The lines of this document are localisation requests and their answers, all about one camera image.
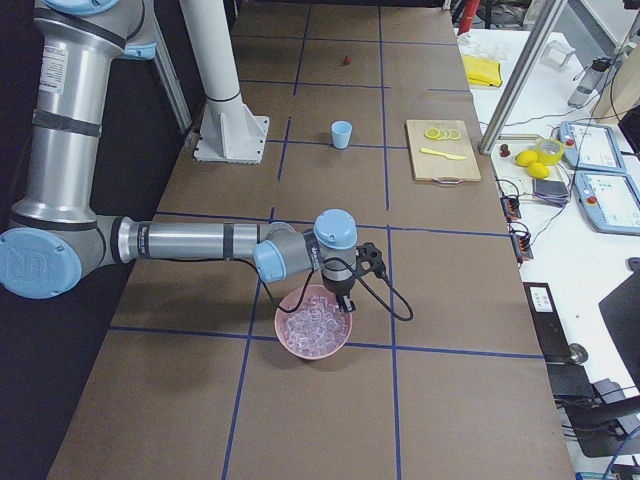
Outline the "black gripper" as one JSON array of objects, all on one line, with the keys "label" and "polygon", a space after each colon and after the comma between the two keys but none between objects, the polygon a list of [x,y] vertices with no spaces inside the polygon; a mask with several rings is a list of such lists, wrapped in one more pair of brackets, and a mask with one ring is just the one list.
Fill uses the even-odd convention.
[{"label": "black gripper", "polygon": [[350,292],[354,287],[354,278],[344,280],[332,280],[324,278],[325,288],[336,296],[339,309],[344,313],[351,313],[355,310],[355,304],[350,298]]}]

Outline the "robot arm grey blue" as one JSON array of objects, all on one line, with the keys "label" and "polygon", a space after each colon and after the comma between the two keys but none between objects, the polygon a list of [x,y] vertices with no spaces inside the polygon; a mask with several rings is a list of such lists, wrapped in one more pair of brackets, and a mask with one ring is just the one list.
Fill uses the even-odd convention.
[{"label": "robot arm grey blue", "polygon": [[[8,212],[26,184],[28,110],[35,103],[42,35],[29,1],[1,5],[1,209]],[[277,187],[273,175],[228,165],[223,180],[214,166],[189,160],[155,66],[117,60],[110,72],[105,131],[100,143],[90,204],[100,214],[152,218],[164,209],[170,220],[210,220],[215,213],[246,212],[251,201],[280,200],[299,218],[328,208],[354,211],[359,188],[338,157],[313,160],[305,149],[297,161],[298,180]],[[50,300],[1,295],[2,315],[106,315],[114,308],[163,313],[241,315],[253,303],[255,275],[246,267],[213,263],[145,261],[108,266],[76,288]]]}]

